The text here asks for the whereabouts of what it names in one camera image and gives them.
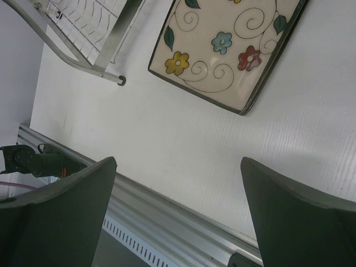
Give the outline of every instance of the metal dish rack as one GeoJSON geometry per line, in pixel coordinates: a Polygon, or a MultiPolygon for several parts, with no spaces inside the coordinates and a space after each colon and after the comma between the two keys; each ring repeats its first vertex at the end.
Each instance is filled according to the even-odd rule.
{"type": "Polygon", "coordinates": [[[109,72],[108,66],[115,66],[119,50],[145,0],[28,0],[72,55],[60,49],[22,5],[15,0],[3,1],[70,66],[120,86],[126,83],[125,76],[109,72]]]}

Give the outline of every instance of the white tabletop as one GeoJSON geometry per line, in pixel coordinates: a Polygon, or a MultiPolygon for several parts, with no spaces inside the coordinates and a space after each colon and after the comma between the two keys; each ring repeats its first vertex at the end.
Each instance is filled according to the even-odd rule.
{"type": "Polygon", "coordinates": [[[310,1],[246,117],[148,73],[171,1],[147,0],[121,69],[74,70],[45,46],[31,128],[255,238],[240,161],[356,201],[356,1],[310,1]]]}

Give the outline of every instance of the decorative ceramic plate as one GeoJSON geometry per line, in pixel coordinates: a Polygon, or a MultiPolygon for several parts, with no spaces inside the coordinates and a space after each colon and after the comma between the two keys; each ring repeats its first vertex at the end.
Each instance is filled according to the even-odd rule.
{"type": "Polygon", "coordinates": [[[245,115],[308,0],[174,0],[149,71],[245,115]]]}

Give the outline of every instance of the green leaf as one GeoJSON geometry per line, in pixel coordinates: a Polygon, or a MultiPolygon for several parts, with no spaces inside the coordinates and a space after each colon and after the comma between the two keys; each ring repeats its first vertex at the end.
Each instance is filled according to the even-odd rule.
{"type": "Polygon", "coordinates": [[[200,8],[196,0],[185,0],[185,4],[190,8],[200,8]]]}
{"type": "Polygon", "coordinates": [[[276,30],[277,35],[281,33],[287,26],[287,19],[283,15],[279,15],[273,22],[273,27],[276,30]]]}
{"type": "Polygon", "coordinates": [[[169,26],[166,28],[164,39],[166,45],[171,49],[171,51],[173,51],[174,33],[169,26]]]}

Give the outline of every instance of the red flower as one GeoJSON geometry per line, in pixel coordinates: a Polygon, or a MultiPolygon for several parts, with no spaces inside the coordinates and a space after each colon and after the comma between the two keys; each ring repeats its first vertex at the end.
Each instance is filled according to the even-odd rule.
{"type": "Polygon", "coordinates": [[[259,50],[255,50],[253,46],[249,46],[245,53],[239,54],[240,63],[238,69],[241,71],[251,71],[254,67],[259,66],[262,62],[262,59],[259,57],[260,54],[259,50]]]}

